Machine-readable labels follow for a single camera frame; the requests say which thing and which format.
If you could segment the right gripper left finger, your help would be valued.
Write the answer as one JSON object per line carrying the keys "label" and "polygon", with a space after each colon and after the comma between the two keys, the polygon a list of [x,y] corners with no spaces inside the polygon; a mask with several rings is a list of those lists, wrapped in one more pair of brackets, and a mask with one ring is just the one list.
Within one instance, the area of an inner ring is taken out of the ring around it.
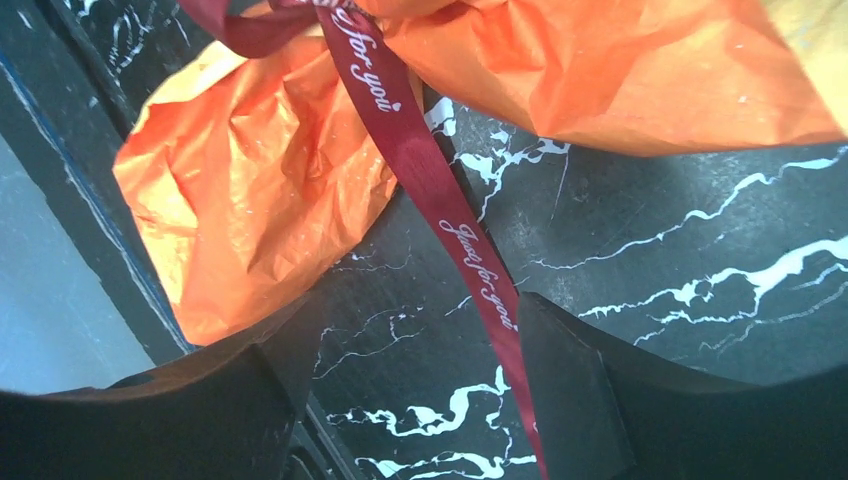
{"label": "right gripper left finger", "polygon": [[326,319],[298,300],[107,388],[1,396],[5,479],[304,479],[304,418]]}

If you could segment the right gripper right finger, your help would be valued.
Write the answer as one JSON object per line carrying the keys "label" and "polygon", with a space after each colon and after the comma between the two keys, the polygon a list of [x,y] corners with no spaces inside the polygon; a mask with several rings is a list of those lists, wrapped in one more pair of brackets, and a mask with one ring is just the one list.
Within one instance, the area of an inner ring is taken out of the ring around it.
{"label": "right gripper right finger", "polygon": [[843,479],[847,369],[756,385],[643,350],[524,292],[521,350],[552,479]]}

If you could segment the orange wrapping paper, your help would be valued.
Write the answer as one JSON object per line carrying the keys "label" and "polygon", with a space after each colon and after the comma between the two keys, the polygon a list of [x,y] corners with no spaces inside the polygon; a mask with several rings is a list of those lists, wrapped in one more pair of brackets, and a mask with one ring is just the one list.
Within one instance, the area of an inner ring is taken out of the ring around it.
{"label": "orange wrapping paper", "polygon": [[[635,156],[843,140],[843,1],[352,1],[421,88],[540,137]],[[143,105],[114,166],[187,339],[306,291],[402,188],[314,25],[214,37]]]}

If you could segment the dark red ribbon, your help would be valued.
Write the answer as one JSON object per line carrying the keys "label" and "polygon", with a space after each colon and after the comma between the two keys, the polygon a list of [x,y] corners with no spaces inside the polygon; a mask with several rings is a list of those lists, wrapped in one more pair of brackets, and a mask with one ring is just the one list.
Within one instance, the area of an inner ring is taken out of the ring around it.
{"label": "dark red ribbon", "polygon": [[352,1],[273,1],[256,17],[232,15],[227,1],[181,8],[235,53],[266,57],[320,25],[339,77],[364,127],[401,187],[457,266],[516,399],[542,478],[548,478],[519,337],[519,294],[432,137],[407,65],[375,21]]}

